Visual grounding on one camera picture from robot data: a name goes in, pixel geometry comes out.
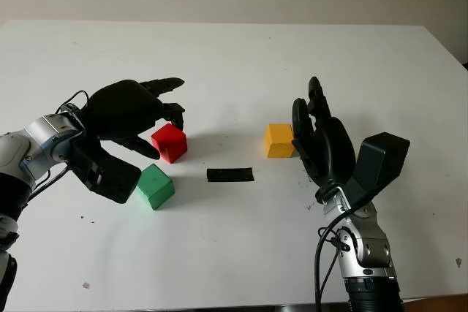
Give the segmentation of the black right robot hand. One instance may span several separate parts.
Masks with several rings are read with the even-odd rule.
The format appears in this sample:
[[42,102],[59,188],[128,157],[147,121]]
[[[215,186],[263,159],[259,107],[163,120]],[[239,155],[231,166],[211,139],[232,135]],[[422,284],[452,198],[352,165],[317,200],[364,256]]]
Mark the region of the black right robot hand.
[[355,152],[343,123],[331,115],[317,77],[308,86],[309,101],[297,98],[292,105],[292,144],[308,176],[319,187],[322,204],[336,186],[343,186],[355,169]]

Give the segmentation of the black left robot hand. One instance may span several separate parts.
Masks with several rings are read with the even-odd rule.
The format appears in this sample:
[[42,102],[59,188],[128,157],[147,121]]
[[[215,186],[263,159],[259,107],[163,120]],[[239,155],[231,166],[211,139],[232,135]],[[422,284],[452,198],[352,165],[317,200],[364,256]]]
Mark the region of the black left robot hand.
[[110,140],[150,159],[159,151],[139,134],[154,127],[160,119],[176,128],[184,127],[185,109],[177,103],[164,103],[161,94],[182,86],[178,77],[137,82],[122,80],[94,93],[81,110],[81,122],[99,140]]

